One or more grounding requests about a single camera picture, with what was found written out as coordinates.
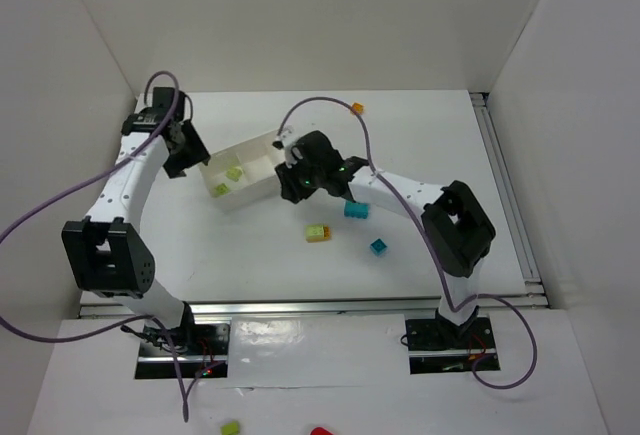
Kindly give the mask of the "pale green stepped lego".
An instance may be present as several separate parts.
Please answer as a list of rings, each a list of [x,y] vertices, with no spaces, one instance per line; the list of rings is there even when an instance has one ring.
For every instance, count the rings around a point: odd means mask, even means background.
[[[243,174],[243,170],[238,166],[231,167],[225,172],[226,178],[233,182],[239,182]]]

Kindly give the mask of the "large teal printed lego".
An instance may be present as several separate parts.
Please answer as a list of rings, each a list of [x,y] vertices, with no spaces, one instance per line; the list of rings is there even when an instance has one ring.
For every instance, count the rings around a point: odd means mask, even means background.
[[[370,213],[370,206],[367,203],[346,201],[343,215],[346,218],[367,219]]]

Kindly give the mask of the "small teal lego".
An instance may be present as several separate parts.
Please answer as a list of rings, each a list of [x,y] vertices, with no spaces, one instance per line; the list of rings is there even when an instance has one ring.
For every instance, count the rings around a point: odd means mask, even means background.
[[[388,245],[380,238],[374,240],[369,248],[376,257],[381,257],[388,251]]]

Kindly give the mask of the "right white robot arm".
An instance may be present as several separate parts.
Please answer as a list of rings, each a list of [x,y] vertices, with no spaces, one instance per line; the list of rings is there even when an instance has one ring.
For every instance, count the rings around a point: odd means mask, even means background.
[[[298,204],[324,190],[414,223],[442,286],[435,314],[439,336],[451,344],[462,340],[477,318],[478,272],[496,236],[470,187],[458,180],[440,186],[398,176],[377,168],[369,156],[344,158],[318,130],[297,136],[285,127],[273,146],[284,153],[275,168],[283,199]]]

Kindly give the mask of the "green and orange lego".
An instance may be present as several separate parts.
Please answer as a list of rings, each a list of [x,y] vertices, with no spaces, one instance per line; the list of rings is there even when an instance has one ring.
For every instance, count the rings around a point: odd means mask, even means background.
[[[305,240],[309,243],[326,241],[331,238],[331,231],[327,225],[313,224],[305,227]]]

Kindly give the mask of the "green square lego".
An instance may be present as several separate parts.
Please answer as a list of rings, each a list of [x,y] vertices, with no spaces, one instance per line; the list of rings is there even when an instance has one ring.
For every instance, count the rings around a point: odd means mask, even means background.
[[[218,198],[218,197],[222,197],[222,196],[224,196],[224,195],[226,195],[226,194],[228,194],[230,192],[231,192],[231,189],[225,183],[221,183],[219,185],[216,185],[213,188],[212,196],[214,198]]]

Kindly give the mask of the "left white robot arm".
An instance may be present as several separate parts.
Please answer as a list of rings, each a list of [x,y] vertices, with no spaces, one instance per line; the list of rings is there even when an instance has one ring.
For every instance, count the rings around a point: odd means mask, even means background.
[[[77,286],[112,299],[136,315],[151,315],[167,329],[153,329],[146,340],[186,349],[197,338],[188,303],[171,295],[156,279],[156,260],[139,234],[152,184],[159,172],[170,179],[210,160],[186,111],[190,97],[156,87],[152,103],[123,123],[115,171],[80,221],[65,223],[61,237]]]

